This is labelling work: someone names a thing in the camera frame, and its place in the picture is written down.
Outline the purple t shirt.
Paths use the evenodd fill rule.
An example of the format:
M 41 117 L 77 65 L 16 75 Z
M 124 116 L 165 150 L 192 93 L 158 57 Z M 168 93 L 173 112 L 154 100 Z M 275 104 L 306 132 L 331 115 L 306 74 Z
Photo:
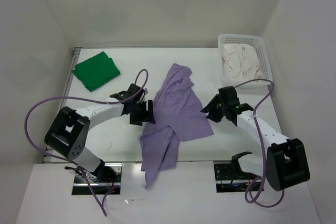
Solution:
M 194 93 L 192 71 L 173 64 L 153 101 L 155 123 L 147 123 L 140 136 L 141 170 L 149 189 L 159 172 L 176 167 L 181 142 L 213 135 L 202 104 Z

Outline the green t shirt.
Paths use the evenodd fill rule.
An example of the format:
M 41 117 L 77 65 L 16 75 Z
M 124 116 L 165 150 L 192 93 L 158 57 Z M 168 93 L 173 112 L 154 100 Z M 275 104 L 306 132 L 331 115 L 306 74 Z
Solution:
M 108 55 L 102 51 L 99 54 L 75 65 L 73 75 L 82 82 L 84 87 L 92 92 L 115 77 L 120 70 Z

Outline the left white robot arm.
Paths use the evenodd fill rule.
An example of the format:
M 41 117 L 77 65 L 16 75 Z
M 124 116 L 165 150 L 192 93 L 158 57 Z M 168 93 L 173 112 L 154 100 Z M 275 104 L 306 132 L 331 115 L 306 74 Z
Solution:
M 104 102 L 81 109 L 63 107 L 49 128 L 44 142 L 68 161 L 84 170 L 93 182 L 99 182 L 112 171 L 105 162 L 86 147 L 89 131 L 112 118 L 130 116 L 131 125 L 155 123 L 153 101 L 146 100 L 147 91 L 134 83 L 126 91 L 110 95 Z

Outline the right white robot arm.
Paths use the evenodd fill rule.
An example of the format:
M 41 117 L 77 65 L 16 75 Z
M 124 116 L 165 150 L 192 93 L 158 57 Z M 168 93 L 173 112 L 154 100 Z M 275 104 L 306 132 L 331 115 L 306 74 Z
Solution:
M 201 112 L 216 123 L 227 119 L 264 146 L 265 156 L 258 158 L 250 151 L 232 156 L 230 172 L 235 178 L 247 174 L 266 176 L 275 191 L 301 184 L 310 179 L 304 144 L 298 138 L 290 139 L 277 132 L 255 114 L 255 109 L 241 103 L 232 86 L 220 88 Z

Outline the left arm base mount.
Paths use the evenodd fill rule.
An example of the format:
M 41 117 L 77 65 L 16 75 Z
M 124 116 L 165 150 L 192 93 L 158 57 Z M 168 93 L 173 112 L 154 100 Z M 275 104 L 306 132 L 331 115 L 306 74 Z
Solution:
M 65 166 L 65 170 L 75 172 L 72 195 L 91 195 L 85 176 L 96 195 L 119 195 L 121 191 L 122 164 L 107 164 L 106 171 L 98 177 L 84 169 L 81 172 L 77 167 Z

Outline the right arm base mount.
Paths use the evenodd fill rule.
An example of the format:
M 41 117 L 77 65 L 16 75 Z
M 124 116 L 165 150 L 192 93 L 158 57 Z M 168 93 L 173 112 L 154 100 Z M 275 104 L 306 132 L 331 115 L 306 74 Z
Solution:
M 251 173 L 235 175 L 230 161 L 214 162 L 217 193 L 243 193 L 257 176 Z

